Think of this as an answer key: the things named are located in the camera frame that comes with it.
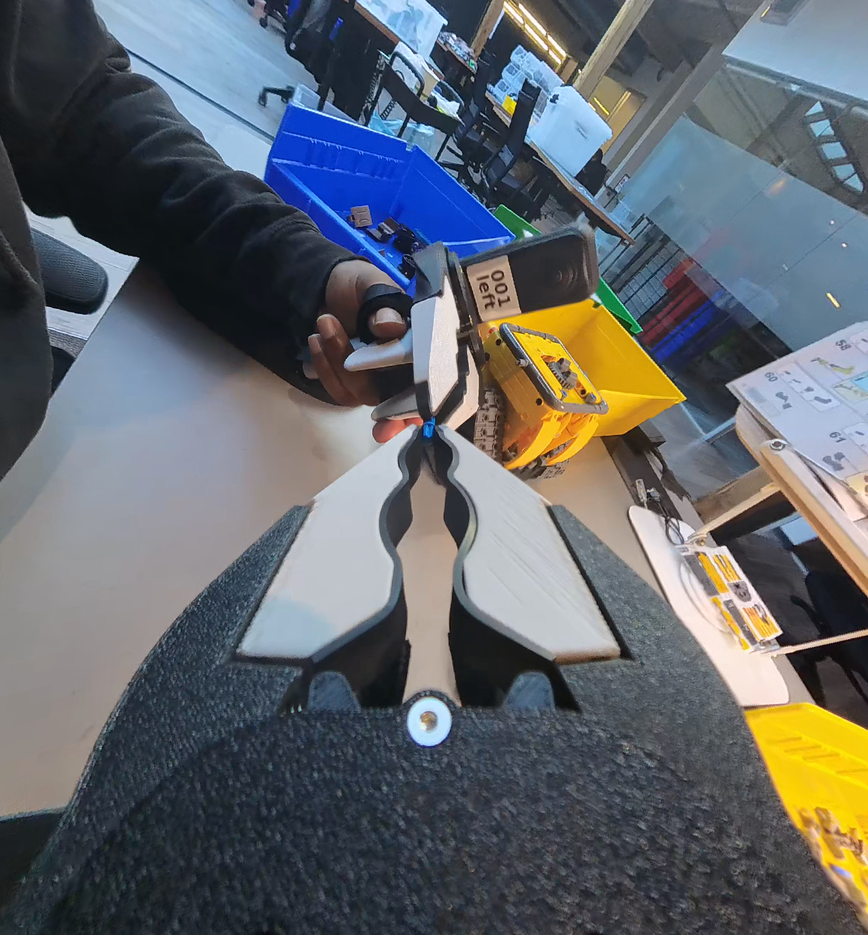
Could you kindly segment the instruction booklet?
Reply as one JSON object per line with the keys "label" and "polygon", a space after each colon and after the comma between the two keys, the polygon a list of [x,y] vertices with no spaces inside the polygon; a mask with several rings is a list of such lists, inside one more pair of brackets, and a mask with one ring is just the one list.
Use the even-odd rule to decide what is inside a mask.
{"label": "instruction booklet", "polygon": [[845,503],[868,516],[868,321],[726,385]]}

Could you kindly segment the green plastic bin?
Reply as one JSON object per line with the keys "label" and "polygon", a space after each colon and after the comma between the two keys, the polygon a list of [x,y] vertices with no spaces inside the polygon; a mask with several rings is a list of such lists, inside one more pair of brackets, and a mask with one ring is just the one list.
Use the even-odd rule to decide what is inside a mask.
{"label": "green plastic bin", "polygon": [[[498,221],[514,235],[516,240],[537,237],[542,233],[538,228],[534,227],[533,224],[520,217],[507,206],[499,205],[492,209],[492,213]],[[627,310],[626,306],[615,295],[615,292],[603,278],[599,281],[595,295],[595,300],[615,316],[632,336],[641,333],[641,325]]]}

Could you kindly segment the blue plastic bin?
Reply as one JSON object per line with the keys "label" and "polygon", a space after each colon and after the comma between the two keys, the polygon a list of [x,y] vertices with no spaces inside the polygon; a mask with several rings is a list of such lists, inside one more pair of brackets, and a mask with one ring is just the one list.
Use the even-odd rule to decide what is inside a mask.
{"label": "blue plastic bin", "polygon": [[404,252],[355,227],[365,207],[371,226],[393,221],[422,244],[443,242],[465,258],[513,240],[486,206],[419,147],[322,111],[288,104],[274,138],[264,181],[304,211],[329,240],[374,263],[410,295]]}

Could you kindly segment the person's left forearm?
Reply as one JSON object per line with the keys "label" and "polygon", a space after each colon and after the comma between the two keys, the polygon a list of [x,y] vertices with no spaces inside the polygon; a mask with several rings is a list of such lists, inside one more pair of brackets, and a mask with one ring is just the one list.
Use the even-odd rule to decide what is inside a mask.
{"label": "person's left forearm", "polygon": [[0,132],[22,203],[136,256],[185,310],[273,365],[316,332],[355,260],[264,181],[230,168],[133,71],[92,2],[0,14]]}

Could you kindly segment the white stand base with leaflet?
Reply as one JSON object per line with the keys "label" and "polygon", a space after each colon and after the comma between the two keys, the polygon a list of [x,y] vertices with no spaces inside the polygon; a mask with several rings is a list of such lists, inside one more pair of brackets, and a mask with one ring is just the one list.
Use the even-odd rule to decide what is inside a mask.
{"label": "white stand base with leaflet", "polygon": [[714,604],[697,573],[684,560],[683,549],[703,544],[735,520],[781,495],[808,522],[868,599],[868,513],[866,507],[856,506],[862,516],[853,520],[851,508],[844,507],[842,502],[846,498],[857,501],[854,492],[849,487],[844,487],[844,494],[838,496],[828,492],[826,474],[789,442],[773,438],[744,407],[737,412],[736,431],[756,458],[760,479],[766,480],[753,494],[743,494],[743,490],[755,486],[752,481],[742,478],[729,485],[728,492],[722,494],[732,501],[729,508],[699,529],[681,524],[686,537],[684,545],[674,543],[665,521],[654,511],[632,507],[629,522],[668,604],[697,639],[739,706],[748,709],[794,703],[777,659],[815,648],[868,641],[868,627],[794,647],[775,648],[767,644],[765,648],[739,648],[738,636],[722,616],[722,603],[733,597],[732,592],[720,592],[719,603]]}

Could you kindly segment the white storage box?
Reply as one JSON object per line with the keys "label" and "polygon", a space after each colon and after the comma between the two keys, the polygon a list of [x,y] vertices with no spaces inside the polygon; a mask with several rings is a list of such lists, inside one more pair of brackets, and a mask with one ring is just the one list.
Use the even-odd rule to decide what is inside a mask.
{"label": "white storage box", "polygon": [[609,125],[569,85],[556,88],[529,126],[525,140],[559,168],[576,176],[612,137]]}

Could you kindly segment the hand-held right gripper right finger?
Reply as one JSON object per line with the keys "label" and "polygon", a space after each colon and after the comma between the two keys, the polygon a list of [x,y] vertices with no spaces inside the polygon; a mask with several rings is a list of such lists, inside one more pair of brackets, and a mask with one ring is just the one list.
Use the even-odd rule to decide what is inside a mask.
{"label": "hand-held right gripper right finger", "polygon": [[438,428],[453,591],[474,620],[562,664],[620,646],[542,495],[450,427]]}

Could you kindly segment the large yellow plastic bin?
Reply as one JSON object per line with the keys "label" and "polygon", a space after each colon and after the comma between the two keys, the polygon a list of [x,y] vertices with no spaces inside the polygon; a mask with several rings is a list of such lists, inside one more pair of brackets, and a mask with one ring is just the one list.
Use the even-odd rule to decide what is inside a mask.
{"label": "large yellow plastic bin", "polygon": [[482,338],[497,337],[502,323],[548,333],[559,339],[592,390],[608,404],[598,436],[621,436],[685,402],[681,389],[602,304],[580,303],[507,316],[482,323]]}

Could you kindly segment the yellow parts bin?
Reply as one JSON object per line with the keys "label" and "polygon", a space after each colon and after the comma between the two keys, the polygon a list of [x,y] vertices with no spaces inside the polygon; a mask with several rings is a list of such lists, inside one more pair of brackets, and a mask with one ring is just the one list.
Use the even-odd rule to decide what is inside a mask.
{"label": "yellow parts bin", "polygon": [[799,810],[824,808],[868,841],[868,730],[805,703],[749,709],[745,719],[801,833]]}

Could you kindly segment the yellow tracked toy robot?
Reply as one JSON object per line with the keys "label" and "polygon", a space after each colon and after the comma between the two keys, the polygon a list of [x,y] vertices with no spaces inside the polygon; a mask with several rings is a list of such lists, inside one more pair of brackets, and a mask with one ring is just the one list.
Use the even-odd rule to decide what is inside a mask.
{"label": "yellow tracked toy robot", "polygon": [[521,478],[559,476],[608,414],[603,394],[549,333],[503,322],[489,326],[482,343],[473,443]]}

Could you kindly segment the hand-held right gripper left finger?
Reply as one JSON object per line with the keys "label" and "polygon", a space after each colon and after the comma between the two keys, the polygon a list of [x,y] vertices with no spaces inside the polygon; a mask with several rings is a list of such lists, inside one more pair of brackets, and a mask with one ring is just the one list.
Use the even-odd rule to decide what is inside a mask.
{"label": "hand-held right gripper left finger", "polygon": [[240,658],[383,672],[406,641],[396,547],[411,523],[420,428],[384,443],[311,499],[240,639]]}

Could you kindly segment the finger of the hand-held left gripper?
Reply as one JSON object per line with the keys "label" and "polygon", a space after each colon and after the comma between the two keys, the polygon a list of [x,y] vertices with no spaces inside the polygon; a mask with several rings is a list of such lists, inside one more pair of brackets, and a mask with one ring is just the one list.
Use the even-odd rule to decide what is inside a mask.
{"label": "finger of the hand-held left gripper", "polygon": [[447,427],[465,422],[465,378],[461,376],[459,314],[451,290],[412,307],[412,372],[415,407],[424,420]]}
{"label": "finger of the hand-held left gripper", "polygon": [[462,427],[474,419],[481,404],[480,367],[467,338],[458,339],[457,380],[441,404],[441,425]]}

